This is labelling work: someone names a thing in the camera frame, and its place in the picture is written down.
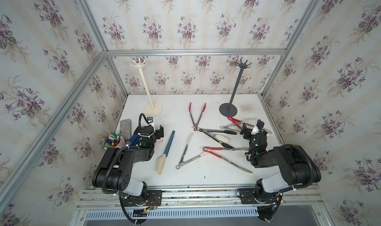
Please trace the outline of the red handled steel tongs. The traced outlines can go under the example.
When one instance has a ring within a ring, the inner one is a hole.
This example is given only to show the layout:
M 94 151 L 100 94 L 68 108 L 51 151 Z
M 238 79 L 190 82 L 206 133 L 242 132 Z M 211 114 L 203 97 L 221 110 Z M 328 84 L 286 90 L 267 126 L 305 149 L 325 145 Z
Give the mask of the red handled steel tongs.
M 250 170 L 248 170 L 248 169 L 246 169 L 246 168 L 244 168 L 244 167 L 242 167 L 242 166 L 240 166 L 240 165 L 238 165 L 238 164 L 236 164 L 236 163 L 234 163 L 234 162 L 232 162 L 232 161 L 230 161 L 230 160 L 228 160 L 228 159 L 224 158 L 223 156 L 216 153 L 216 151 L 245 151 L 245 152 L 247 152 L 248 148 L 232 148 L 232 149 L 230 149 L 230 148 L 219 148 L 219 147 L 203 147 L 202 150 L 203 150 L 203 152 L 211 154 L 211 155 L 227 162 L 228 164 L 236 167 L 237 169 L 239 169 L 245 173 L 249 173 L 249 174 L 253 173 L 252 171 L 250 171 Z

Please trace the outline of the dark grey utensil rack stand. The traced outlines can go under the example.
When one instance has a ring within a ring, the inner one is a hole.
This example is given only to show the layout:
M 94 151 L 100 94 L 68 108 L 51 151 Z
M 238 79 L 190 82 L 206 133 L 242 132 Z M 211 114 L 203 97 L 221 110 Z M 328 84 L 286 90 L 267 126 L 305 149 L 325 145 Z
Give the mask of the dark grey utensil rack stand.
M 239 74 L 237 76 L 237 80 L 236 80 L 235 86 L 233 88 L 230 101 L 228 103 L 224 103 L 224 104 L 220 105 L 220 107 L 219 107 L 220 113 L 225 117 L 234 117 L 238 112 L 237 108 L 233 105 L 233 100 L 235 98 L 235 95 L 236 95 L 238 86 L 240 84 L 240 80 L 242 78 L 243 72 L 245 69 L 251 67 L 251 63 L 248 63 L 248 60 L 243 62 L 242 58 L 241 58 L 240 62 L 238 63 L 238 67 L 240 68 L 240 71 L 239 71 Z

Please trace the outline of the black steel tongs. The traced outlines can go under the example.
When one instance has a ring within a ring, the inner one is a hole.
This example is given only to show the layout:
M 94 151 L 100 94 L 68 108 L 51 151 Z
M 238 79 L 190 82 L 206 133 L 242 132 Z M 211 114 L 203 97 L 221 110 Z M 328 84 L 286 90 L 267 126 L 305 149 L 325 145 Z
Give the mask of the black steel tongs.
M 199 127 L 195 127 L 193 128 L 194 131 L 198 131 L 198 132 L 201 132 L 201 133 L 204 133 L 205 135 L 207 135 L 209 138 L 213 139 L 214 141 L 218 142 L 221 146 L 223 146 L 224 148 L 234 148 L 233 146 L 231 146 L 229 143 L 223 143 L 221 141 L 219 141 L 218 139 L 216 139 L 214 136 L 219 134 L 219 135 L 222 135 L 222 134 L 229 134 L 229 135 L 237 135 L 236 132 L 234 131 L 231 131 L 231 130 L 225 130 L 225 129 L 205 129 L 205 128 L 199 128 Z

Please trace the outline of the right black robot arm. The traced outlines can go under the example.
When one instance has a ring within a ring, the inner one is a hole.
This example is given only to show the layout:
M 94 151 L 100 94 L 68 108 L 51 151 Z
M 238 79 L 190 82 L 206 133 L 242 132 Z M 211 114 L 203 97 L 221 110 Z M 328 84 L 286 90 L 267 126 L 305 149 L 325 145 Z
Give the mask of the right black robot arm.
M 265 123 L 258 120 L 254 126 L 242 124 L 240 134 L 249 141 L 246 160 L 255 168 L 278 167 L 279 171 L 259 179 L 253 191 L 258 203 L 273 203 L 284 192 L 309 187 L 321 180 L 314 161 L 299 145 L 284 144 L 267 150 Z

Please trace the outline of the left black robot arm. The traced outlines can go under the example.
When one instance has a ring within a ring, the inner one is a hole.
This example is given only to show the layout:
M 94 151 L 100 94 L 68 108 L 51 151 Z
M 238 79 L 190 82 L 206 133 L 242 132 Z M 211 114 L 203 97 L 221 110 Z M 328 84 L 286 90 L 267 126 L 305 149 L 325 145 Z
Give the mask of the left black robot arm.
M 104 194 L 116 194 L 126 201 L 143 205 L 148 201 L 147 184 L 132 177 L 135 163 L 150 161 L 155 152 L 157 140 L 164 137 L 164 127 L 154 127 L 152 117 L 139 115 L 138 126 L 131 139 L 121 148 L 108 148 L 92 177 L 92 186 Z

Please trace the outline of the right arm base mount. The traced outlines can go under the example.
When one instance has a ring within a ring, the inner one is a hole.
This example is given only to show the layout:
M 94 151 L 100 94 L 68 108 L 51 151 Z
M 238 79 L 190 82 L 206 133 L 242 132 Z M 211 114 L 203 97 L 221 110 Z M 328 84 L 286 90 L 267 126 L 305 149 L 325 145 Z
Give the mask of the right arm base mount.
M 236 191 L 236 196 L 242 204 L 260 204 L 257 207 L 257 218 L 270 223 L 281 204 L 283 193 L 267 193 L 262 189 L 241 188 Z

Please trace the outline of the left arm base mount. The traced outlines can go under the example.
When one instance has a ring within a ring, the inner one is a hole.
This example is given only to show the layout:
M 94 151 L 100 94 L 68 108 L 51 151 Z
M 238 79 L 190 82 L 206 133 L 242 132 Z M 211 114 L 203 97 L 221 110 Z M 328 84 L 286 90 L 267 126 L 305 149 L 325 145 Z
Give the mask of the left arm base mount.
M 122 212 L 133 223 L 143 222 L 150 211 L 161 205 L 162 194 L 162 190 L 148 190 L 140 196 L 119 195 Z

